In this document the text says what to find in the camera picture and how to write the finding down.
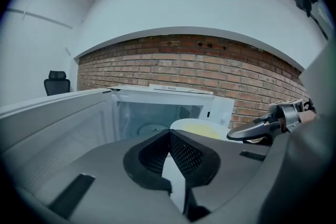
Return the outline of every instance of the black rectangular strip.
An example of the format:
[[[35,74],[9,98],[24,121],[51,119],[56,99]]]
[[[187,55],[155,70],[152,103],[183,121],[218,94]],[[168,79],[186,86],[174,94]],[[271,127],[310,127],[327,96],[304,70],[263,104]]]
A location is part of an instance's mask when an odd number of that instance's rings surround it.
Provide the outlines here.
[[[264,159],[266,158],[265,155],[261,155],[261,154],[257,154],[257,153],[253,153],[253,152],[249,152],[249,151],[242,151],[239,153],[240,156],[244,156],[250,159],[255,159],[257,161],[261,161],[263,162]]]
[[[68,219],[94,180],[95,178],[92,176],[80,174],[51,203],[49,209],[59,216]]]

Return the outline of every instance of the chair backrest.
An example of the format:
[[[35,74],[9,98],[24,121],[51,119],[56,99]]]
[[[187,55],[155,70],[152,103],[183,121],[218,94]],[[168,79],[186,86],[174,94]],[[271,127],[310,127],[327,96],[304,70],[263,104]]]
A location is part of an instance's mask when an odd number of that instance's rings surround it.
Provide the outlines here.
[[[44,81],[47,95],[70,92],[70,80],[63,71],[50,71],[49,78]]]

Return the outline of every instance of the brick wall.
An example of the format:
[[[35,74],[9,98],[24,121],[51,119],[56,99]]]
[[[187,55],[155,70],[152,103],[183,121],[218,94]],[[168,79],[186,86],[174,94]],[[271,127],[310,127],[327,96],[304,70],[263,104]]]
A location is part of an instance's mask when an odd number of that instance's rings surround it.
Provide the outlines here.
[[[164,84],[235,99],[230,127],[267,113],[268,104],[308,94],[300,72],[237,41],[198,35],[155,36],[98,49],[79,60],[78,90]]]

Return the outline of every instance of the chair headrest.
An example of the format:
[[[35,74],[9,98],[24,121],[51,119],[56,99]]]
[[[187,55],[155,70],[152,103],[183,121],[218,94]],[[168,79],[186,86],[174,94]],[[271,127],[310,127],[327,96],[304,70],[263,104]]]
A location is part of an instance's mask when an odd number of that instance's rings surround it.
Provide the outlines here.
[[[67,75],[64,71],[50,71],[49,72],[49,79],[53,80],[63,80],[66,79]]]

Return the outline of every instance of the black chair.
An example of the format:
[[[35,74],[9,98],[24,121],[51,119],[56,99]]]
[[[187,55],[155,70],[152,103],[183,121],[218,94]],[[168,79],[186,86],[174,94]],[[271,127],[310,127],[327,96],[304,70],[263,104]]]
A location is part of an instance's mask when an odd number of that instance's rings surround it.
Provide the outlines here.
[[[70,80],[66,79],[64,71],[50,71],[49,78],[44,81],[47,95],[70,92]]]

